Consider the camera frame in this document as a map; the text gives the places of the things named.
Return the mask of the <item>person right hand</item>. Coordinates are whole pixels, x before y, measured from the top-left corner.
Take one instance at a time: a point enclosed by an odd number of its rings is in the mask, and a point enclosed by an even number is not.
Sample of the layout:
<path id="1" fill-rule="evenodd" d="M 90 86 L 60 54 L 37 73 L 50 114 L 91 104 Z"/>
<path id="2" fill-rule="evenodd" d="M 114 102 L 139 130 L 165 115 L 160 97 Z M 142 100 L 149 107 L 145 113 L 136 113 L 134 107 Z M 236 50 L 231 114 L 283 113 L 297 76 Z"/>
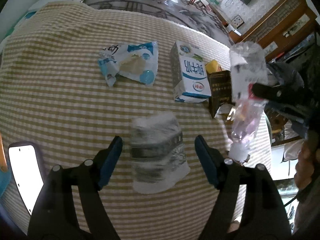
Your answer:
<path id="1" fill-rule="evenodd" d="M 318 151 L 312 150 L 310 142 L 304 141 L 298 154 L 294 176 L 295 184 L 299 190 L 305 189 L 311 183 L 316 161 L 318 161 Z"/>

